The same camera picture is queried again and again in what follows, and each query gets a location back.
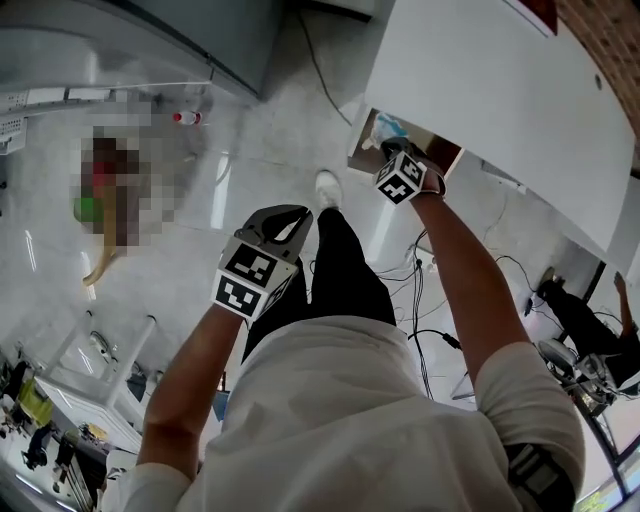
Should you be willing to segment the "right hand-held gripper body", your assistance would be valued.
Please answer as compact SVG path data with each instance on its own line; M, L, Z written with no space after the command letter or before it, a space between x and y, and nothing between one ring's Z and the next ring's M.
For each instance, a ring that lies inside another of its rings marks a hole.
M421 194L444 196L444 173L407 138L390 138L381 145L386 163L374 179L375 188L394 206Z

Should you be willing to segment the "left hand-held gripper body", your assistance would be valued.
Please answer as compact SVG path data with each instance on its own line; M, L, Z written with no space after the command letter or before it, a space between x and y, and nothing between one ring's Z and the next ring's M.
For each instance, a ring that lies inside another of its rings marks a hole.
M213 284L213 302L254 321L284 294L298 273L302 248L289 248L293 224L264 228L266 208L236 230L222 252Z

